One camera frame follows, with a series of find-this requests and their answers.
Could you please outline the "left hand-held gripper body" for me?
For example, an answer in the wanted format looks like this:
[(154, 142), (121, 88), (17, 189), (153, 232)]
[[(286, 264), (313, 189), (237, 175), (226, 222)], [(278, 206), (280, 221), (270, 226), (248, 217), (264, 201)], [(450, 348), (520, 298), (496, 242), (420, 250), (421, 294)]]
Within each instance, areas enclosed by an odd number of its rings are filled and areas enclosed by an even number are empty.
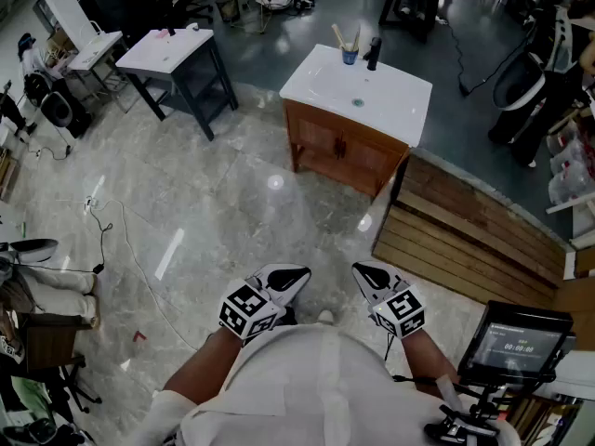
[(299, 290), (274, 292), (269, 275), (276, 269), (307, 268), (292, 263), (271, 263), (246, 279), (232, 280), (218, 307), (218, 322), (243, 341), (270, 331), (292, 310)]

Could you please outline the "white sink basin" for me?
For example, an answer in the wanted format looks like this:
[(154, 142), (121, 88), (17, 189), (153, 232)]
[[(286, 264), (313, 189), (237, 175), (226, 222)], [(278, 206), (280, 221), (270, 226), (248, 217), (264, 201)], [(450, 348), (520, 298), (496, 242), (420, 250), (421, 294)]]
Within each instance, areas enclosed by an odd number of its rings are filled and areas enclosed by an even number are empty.
[[(360, 58), (346, 65), (341, 50), (318, 44), (280, 96), (369, 126), (414, 148), (421, 139), (431, 90), (431, 83), (381, 62), (375, 71), (368, 71)], [(355, 107), (355, 98), (364, 106)]]

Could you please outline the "person's right forearm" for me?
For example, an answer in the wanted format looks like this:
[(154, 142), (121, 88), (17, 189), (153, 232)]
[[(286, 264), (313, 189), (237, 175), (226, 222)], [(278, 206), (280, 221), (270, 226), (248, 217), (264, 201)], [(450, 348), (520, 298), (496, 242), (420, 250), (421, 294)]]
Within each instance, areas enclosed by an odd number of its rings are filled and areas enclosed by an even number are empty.
[[(452, 383), (458, 383), (459, 376), (456, 368), (423, 329), (402, 338), (401, 342), (413, 377), (438, 379), (446, 375)], [(433, 406), (443, 402), (441, 393), (435, 385), (416, 385), (414, 388), (404, 388), (403, 397)]]

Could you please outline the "person's left forearm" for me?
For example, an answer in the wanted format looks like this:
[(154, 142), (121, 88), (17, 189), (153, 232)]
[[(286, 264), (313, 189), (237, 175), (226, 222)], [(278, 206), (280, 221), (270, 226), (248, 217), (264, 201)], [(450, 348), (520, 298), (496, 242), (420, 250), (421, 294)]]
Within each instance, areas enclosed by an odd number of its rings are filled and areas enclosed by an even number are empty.
[(196, 405), (215, 398), (243, 343), (227, 328), (219, 328), (167, 380), (164, 391), (176, 392)]

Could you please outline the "black chest mount rig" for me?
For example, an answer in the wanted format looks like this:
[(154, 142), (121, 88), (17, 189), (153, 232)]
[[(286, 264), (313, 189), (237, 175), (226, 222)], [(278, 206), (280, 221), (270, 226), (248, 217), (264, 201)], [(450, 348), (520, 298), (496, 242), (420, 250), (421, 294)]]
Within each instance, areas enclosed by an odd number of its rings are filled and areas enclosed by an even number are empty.
[(424, 433), (442, 446), (522, 446), (519, 433), (501, 417), (500, 408), (520, 402), (543, 385), (541, 381), (489, 384), (470, 379), (455, 383), (446, 374), (439, 378), (394, 375), (392, 379), (438, 390), (444, 419), (426, 424)]

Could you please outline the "black monitor screen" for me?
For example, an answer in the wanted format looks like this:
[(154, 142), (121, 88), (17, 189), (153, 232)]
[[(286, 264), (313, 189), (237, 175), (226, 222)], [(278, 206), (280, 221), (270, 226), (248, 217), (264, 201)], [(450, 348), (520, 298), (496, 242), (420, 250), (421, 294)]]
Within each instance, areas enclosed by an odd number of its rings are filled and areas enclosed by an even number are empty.
[(570, 314), (491, 300), (458, 365), (469, 385), (538, 387), (575, 346)]

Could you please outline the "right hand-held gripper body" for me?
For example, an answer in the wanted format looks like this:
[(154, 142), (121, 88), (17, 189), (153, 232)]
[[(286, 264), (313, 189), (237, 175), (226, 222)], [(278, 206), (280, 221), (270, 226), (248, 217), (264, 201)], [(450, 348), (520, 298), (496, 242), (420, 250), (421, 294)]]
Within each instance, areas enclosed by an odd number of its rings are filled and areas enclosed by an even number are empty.
[(360, 261), (351, 270), (376, 326), (399, 339), (424, 326), (425, 305), (420, 292), (393, 265)]

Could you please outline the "white black pod device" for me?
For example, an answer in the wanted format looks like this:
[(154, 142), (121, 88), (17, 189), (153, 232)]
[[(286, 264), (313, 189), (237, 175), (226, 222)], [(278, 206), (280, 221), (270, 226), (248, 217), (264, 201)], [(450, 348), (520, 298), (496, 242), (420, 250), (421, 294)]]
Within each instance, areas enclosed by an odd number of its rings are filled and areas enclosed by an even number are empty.
[(527, 105), (546, 83), (543, 61), (534, 53), (518, 55), (500, 74), (493, 90), (495, 106), (516, 111)]
[(67, 129), (75, 139), (81, 138), (90, 125), (86, 116), (76, 116), (70, 103), (57, 91), (49, 92), (43, 97), (40, 110), (52, 125)]

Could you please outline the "black faucet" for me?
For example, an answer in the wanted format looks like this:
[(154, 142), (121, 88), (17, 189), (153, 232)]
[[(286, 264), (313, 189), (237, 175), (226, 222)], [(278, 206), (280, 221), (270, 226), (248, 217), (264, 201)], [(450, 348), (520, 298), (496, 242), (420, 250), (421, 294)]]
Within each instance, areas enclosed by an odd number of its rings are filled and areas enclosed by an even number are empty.
[(368, 71), (375, 71), (377, 69), (377, 62), (382, 46), (382, 39), (380, 37), (374, 37), (371, 40), (368, 51), (364, 54), (363, 60), (367, 63)]

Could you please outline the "person's white shirt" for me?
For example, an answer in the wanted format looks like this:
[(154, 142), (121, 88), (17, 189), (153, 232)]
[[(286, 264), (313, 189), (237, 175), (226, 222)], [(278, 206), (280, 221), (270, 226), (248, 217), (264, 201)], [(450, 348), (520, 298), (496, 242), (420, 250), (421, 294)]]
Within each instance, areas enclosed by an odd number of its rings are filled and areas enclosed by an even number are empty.
[(442, 403), (404, 388), (338, 328), (282, 326), (243, 344), (215, 398), (162, 389), (125, 446), (442, 446), (424, 433)]

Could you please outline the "clear plastic bags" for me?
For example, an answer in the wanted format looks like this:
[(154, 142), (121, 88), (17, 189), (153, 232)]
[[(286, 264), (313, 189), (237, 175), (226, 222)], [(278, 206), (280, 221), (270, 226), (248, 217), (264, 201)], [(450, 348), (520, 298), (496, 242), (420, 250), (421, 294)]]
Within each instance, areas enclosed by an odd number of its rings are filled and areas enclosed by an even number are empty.
[(554, 205), (595, 191), (595, 147), (574, 121), (547, 137), (552, 178), (549, 199)]

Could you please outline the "brown wooden stool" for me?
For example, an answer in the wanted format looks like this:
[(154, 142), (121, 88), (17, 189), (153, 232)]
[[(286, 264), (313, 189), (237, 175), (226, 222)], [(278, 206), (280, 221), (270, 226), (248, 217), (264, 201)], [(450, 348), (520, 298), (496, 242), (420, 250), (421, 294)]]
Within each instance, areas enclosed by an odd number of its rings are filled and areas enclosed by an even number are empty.
[(24, 320), (27, 374), (49, 387), (51, 399), (72, 400), (81, 413), (89, 413), (81, 400), (102, 404), (101, 397), (91, 397), (78, 384), (79, 371), (86, 368), (86, 357), (74, 350), (74, 343), (77, 334), (91, 326), (75, 317), (53, 314), (33, 314)]

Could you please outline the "wooden plank platform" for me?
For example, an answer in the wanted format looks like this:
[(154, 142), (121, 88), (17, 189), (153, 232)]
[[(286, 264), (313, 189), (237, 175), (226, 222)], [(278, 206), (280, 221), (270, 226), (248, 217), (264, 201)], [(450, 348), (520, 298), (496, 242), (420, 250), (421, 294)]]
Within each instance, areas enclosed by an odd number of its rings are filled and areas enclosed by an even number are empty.
[(480, 303), (552, 308), (565, 252), (543, 230), (415, 155), (399, 170), (374, 258)]

